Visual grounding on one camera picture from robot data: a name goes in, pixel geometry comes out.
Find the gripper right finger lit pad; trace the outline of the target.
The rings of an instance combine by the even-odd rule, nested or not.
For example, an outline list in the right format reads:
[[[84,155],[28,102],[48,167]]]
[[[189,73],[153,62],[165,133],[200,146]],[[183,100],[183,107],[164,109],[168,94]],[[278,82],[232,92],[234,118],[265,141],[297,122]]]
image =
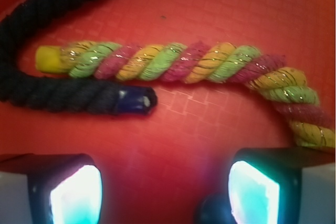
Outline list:
[[[237,223],[335,223],[335,151],[240,149],[228,196]]]

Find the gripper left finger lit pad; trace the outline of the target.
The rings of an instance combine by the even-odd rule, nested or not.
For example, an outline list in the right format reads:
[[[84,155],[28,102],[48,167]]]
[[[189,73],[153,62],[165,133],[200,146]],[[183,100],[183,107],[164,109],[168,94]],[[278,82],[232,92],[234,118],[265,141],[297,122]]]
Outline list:
[[[101,206],[89,155],[1,155],[1,223],[98,223]]]

